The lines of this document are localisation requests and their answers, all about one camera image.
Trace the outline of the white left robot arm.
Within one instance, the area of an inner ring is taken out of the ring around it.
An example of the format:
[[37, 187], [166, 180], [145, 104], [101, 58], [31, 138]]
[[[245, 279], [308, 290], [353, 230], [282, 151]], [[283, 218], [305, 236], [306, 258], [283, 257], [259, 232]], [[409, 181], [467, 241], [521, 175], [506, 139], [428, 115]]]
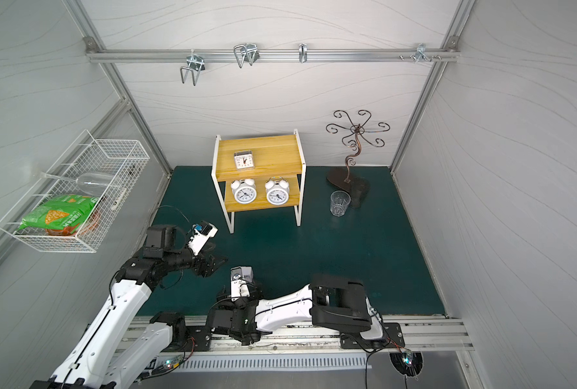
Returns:
[[175, 249], [179, 228], [152, 226], [147, 241], [114, 274], [109, 296], [64, 362], [46, 380], [36, 380], [34, 388], [128, 388], [162, 351], [182, 351], [195, 340], [182, 314], [160, 313], [144, 333], [120, 356], [115, 354], [126, 330], [139, 309], [172, 272], [191, 270], [209, 277], [225, 263], [211, 255], [208, 240], [215, 225], [194, 225], [186, 245]]

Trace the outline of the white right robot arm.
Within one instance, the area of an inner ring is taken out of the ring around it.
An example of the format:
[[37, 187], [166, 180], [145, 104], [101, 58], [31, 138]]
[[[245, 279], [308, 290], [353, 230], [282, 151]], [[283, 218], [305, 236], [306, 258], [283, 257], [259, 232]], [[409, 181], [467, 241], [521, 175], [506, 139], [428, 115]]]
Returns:
[[247, 267], [233, 269], [230, 290], [219, 295], [209, 310], [206, 328], [242, 345], [253, 345], [282, 327], [301, 322], [334, 330], [368, 351], [386, 345], [389, 338], [361, 281], [315, 275], [296, 292], [265, 299]]

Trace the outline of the white twin-bell alarm clock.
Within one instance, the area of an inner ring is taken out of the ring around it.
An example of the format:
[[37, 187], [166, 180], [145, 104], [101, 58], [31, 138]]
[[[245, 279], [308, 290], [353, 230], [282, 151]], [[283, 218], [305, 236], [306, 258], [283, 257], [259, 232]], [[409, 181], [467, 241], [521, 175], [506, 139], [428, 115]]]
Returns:
[[235, 180], [230, 184], [233, 198], [238, 204], [251, 204], [257, 198], [258, 192], [254, 179]]

